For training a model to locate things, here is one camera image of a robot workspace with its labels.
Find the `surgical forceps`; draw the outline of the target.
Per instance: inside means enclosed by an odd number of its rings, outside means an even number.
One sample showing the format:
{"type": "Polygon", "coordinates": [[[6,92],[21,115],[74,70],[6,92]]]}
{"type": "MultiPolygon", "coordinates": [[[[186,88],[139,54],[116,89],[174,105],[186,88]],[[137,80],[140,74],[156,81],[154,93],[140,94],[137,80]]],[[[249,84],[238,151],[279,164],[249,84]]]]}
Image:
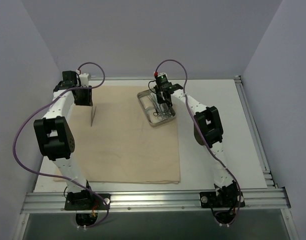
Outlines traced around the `surgical forceps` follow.
{"type": "Polygon", "coordinates": [[[171,116],[170,107],[166,103],[159,103],[158,105],[160,107],[160,116],[165,119],[169,118],[171,116]]]}

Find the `metal instrument tray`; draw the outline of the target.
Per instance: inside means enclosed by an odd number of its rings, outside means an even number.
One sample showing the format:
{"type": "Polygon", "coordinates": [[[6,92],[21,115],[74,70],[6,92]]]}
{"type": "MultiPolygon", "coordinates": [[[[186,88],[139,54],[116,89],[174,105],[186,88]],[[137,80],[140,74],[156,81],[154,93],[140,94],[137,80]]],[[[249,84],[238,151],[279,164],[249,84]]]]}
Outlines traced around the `metal instrument tray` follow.
{"type": "Polygon", "coordinates": [[[159,116],[154,116],[154,109],[153,109],[153,105],[150,102],[150,100],[148,99],[148,95],[154,95],[156,97],[156,95],[154,93],[152,93],[150,90],[145,90],[142,92],[139,92],[137,94],[137,99],[139,101],[139,104],[141,106],[141,109],[149,123],[149,125],[151,127],[159,127],[161,125],[170,123],[171,121],[176,119],[176,112],[175,110],[169,106],[169,110],[170,110],[170,117],[169,118],[162,118],[160,115],[159,116]]]}

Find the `thin metal tweezers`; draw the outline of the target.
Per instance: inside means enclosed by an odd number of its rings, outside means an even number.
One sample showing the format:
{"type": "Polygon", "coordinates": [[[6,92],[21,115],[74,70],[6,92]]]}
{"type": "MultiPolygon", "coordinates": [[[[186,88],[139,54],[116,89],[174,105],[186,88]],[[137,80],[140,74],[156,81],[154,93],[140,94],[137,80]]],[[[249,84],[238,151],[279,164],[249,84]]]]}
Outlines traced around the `thin metal tweezers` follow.
{"type": "Polygon", "coordinates": [[[93,126],[95,114],[96,114],[97,107],[94,105],[91,107],[91,117],[90,117],[90,126],[93,126]]]}

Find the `beige cloth wrap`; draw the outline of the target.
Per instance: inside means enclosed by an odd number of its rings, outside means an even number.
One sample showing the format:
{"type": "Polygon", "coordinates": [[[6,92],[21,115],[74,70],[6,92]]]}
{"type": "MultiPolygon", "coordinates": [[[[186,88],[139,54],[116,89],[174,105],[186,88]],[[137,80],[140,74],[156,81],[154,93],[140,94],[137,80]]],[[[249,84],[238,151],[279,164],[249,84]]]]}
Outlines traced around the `beige cloth wrap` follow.
{"type": "Polygon", "coordinates": [[[143,86],[101,86],[91,107],[71,109],[68,125],[75,140],[74,159],[90,182],[177,184],[181,180],[175,120],[149,125],[137,94],[143,86]]]}

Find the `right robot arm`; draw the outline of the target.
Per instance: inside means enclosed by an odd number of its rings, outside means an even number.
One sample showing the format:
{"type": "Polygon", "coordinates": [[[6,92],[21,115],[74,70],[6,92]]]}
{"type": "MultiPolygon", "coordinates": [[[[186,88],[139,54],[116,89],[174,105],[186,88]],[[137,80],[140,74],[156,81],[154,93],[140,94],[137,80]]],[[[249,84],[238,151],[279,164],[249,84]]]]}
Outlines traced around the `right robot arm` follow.
{"type": "Polygon", "coordinates": [[[215,200],[220,206],[227,206],[233,200],[240,200],[240,186],[228,169],[223,150],[223,133],[219,111],[215,106],[206,106],[186,94],[179,84],[157,83],[154,87],[159,104],[173,106],[173,102],[184,104],[193,120],[195,140],[204,146],[212,156],[211,166],[214,179],[215,200]]]}

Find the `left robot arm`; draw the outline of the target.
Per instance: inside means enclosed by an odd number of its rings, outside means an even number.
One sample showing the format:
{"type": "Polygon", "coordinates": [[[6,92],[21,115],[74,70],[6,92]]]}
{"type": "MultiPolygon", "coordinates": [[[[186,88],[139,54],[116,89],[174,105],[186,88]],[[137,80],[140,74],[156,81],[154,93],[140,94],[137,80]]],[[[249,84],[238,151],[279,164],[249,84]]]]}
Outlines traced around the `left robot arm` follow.
{"type": "Polygon", "coordinates": [[[40,152],[52,161],[62,177],[67,177],[66,201],[83,210],[93,206],[94,197],[85,188],[90,188],[77,161],[73,158],[75,139],[66,117],[73,105],[92,106],[92,91],[89,73],[64,71],[62,80],[53,90],[54,103],[46,114],[33,123],[40,152]]]}

